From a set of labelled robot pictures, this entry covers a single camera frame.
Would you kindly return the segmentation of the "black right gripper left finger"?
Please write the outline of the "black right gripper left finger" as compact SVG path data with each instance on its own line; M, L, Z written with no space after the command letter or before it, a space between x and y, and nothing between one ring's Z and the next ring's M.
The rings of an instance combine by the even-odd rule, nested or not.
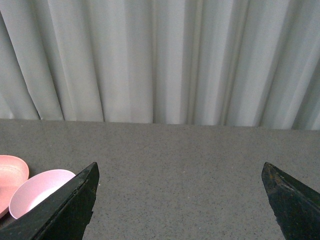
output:
M0 230L2 240L81 240L93 215L100 173L93 162L31 211Z

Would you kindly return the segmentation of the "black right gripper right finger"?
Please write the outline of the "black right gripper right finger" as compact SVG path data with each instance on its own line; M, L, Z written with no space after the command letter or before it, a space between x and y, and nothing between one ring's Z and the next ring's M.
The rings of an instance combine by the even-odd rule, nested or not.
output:
M286 240L318 240L320 238L320 194L265 162L261 179Z

